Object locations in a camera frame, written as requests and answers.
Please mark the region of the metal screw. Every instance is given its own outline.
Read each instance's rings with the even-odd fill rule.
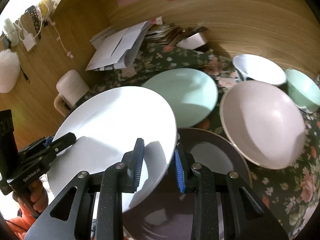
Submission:
[[[116,163],[116,168],[117,169],[123,169],[124,168],[124,163]]]
[[[192,165],[192,167],[193,167],[195,170],[199,170],[199,169],[202,168],[202,165],[201,165],[200,163],[194,163],[194,164]]]
[[[233,178],[233,179],[236,179],[236,178],[239,177],[239,174],[236,173],[235,171],[231,171],[231,172],[229,173],[229,176],[230,176],[231,178]]]
[[[86,171],[81,171],[78,173],[78,178],[83,179],[88,175]]]

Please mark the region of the stack of papers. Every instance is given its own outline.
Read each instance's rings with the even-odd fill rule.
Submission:
[[[101,45],[97,46],[86,70],[110,70],[131,66],[149,28],[150,21],[146,21],[106,37]]]
[[[116,28],[114,26],[110,26],[103,30],[102,32],[99,32],[98,34],[94,35],[92,39],[90,40],[90,43],[94,48],[97,50],[101,44],[103,43],[104,39],[108,36],[111,36],[112,34],[115,34]]]
[[[179,33],[181,28],[174,24],[155,25],[150,28],[145,36],[148,42],[169,44]]]

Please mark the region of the white bowl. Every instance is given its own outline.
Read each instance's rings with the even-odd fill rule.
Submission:
[[[251,78],[274,86],[280,86],[287,81],[284,71],[276,63],[264,57],[241,54],[235,56],[232,63],[244,81]]]
[[[222,97],[220,117],[229,140],[256,165],[283,169],[303,150],[302,115],[286,93],[270,84],[236,84]]]

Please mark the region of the mint green plate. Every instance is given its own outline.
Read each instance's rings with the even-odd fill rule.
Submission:
[[[167,70],[150,78],[143,87],[161,95],[170,105],[178,128],[192,127],[214,109],[218,89],[214,80],[196,69]]]

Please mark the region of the pink bowl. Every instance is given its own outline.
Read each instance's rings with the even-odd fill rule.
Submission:
[[[256,165],[283,169],[303,150],[302,115],[290,97],[273,85],[260,81],[236,84],[221,100],[220,117],[229,140]]]

